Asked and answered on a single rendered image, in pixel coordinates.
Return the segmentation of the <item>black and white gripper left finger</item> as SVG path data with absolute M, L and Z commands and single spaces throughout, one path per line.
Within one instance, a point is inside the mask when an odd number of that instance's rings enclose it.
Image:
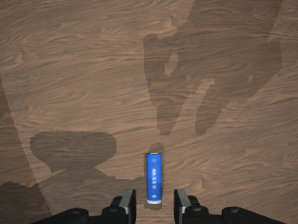
M 135 222 L 136 190 L 125 190 L 123 197 L 115 197 L 111 205 L 102 210 L 101 215 L 89 216 L 86 209 L 72 208 L 31 224 L 135 224 Z

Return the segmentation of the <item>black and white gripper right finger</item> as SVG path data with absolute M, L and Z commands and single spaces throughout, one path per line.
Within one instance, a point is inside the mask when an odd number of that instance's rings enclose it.
M 174 189 L 174 221 L 175 224 L 286 224 L 236 206 L 222 209 L 222 215 L 209 214 L 208 208 L 201 206 L 195 196 L 187 195 L 185 189 Z

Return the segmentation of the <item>blue aa battery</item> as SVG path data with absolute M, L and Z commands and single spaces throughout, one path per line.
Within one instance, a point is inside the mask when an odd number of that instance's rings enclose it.
M 162 154 L 157 152 L 146 154 L 147 202 L 162 202 Z

